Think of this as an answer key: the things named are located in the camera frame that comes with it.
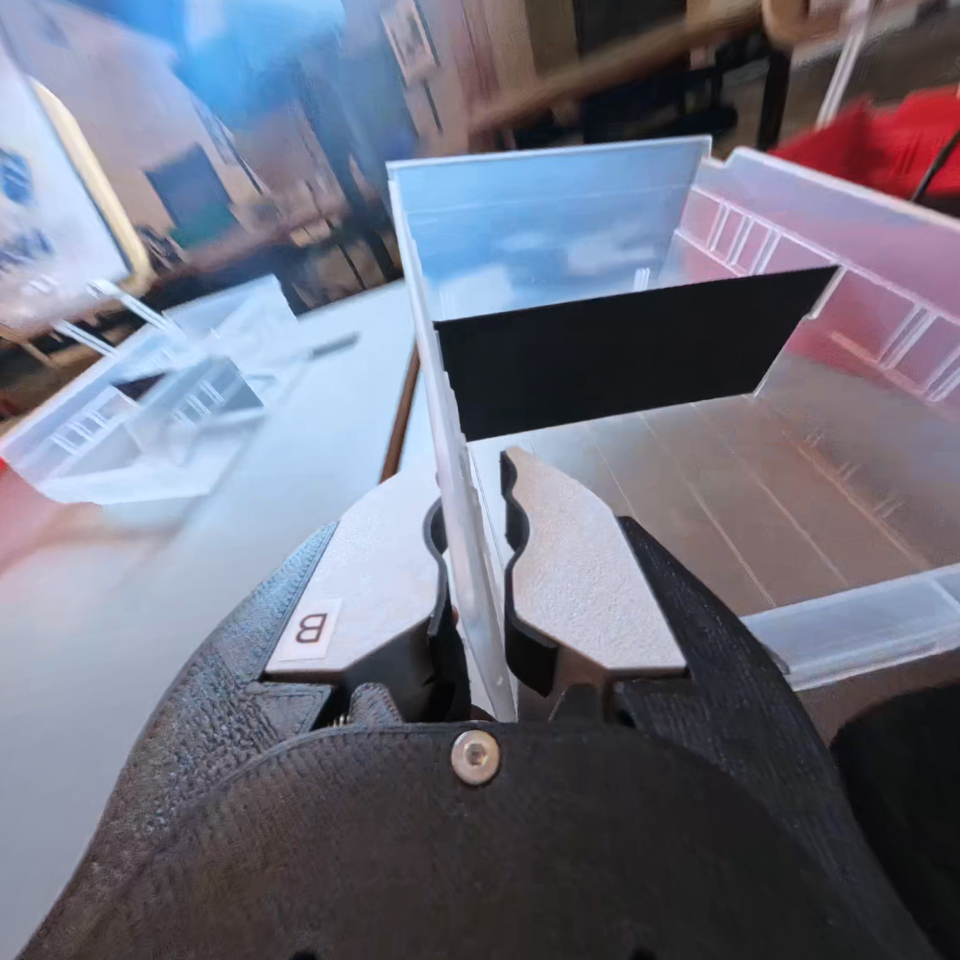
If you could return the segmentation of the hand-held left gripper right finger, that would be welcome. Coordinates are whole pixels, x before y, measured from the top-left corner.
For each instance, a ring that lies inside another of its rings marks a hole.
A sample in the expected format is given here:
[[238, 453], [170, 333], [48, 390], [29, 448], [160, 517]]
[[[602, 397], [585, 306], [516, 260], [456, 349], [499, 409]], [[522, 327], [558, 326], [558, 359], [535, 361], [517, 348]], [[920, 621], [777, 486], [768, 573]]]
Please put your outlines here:
[[572, 687], [674, 679], [687, 659], [620, 518], [522, 447], [500, 455], [507, 665], [519, 714], [552, 714]]

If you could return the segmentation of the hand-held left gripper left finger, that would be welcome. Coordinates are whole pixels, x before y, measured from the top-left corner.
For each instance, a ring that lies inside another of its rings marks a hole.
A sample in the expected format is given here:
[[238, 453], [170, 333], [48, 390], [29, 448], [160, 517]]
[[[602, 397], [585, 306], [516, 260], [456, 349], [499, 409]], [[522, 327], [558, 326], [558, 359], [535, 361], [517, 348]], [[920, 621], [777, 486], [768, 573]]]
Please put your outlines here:
[[390, 478], [352, 505], [308, 569], [262, 678], [330, 687], [347, 702], [385, 687], [408, 722], [472, 717], [464, 644], [434, 478]]

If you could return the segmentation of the wooden table with black legs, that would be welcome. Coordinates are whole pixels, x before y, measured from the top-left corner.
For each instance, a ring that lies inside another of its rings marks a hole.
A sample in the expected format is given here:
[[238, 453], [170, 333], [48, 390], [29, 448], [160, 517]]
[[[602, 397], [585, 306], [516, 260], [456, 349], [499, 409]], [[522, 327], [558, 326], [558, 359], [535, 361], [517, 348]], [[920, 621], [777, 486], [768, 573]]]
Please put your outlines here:
[[475, 152], [538, 150], [628, 139], [723, 137], [738, 126], [724, 79], [766, 63], [755, 147], [781, 140], [790, 60], [764, 20], [769, 2], [709, 2], [704, 10], [597, 49], [526, 88], [471, 110]]

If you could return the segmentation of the person's dark pants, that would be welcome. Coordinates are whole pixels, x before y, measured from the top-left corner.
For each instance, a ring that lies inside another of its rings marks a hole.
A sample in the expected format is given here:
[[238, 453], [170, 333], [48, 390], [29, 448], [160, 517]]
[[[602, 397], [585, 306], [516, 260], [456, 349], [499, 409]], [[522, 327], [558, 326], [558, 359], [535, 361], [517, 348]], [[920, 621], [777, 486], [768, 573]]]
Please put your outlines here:
[[904, 693], [830, 746], [870, 847], [917, 925], [959, 957], [959, 686]]

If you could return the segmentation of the clear plastic bin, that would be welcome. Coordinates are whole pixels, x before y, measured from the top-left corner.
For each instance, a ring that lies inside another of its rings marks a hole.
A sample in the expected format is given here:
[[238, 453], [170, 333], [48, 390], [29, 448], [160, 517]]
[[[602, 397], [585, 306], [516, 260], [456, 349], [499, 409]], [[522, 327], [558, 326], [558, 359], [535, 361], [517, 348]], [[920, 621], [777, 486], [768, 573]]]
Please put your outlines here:
[[203, 497], [306, 366], [273, 275], [147, 323], [2, 434], [45, 498], [109, 506]]
[[[649, 531], [828, 726], [958, 680], [958, 219], [708, 136], [389, 165], [454, 582], [495, 674], [522, 448]], [[439, 323], [836, 266], [754, 393], [467, 441]]]

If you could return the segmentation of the red container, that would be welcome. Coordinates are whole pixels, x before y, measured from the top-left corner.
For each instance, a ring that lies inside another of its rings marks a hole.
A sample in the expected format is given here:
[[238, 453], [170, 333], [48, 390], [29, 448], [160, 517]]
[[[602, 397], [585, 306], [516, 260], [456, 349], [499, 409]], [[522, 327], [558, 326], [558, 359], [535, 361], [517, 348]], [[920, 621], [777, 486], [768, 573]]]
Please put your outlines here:
[[958, 129], [958, 86], [922, 89], [895, 106], [855, 102], [772, 156], [958, 218]]

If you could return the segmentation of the black bin divider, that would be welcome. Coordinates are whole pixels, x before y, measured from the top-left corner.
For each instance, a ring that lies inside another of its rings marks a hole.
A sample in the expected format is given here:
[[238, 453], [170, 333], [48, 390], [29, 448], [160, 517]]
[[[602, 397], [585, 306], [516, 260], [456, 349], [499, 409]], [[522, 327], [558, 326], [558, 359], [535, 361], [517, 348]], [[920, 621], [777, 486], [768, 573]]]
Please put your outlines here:
[[834, 265], [436, 325], [468, 442], [753, 394]]

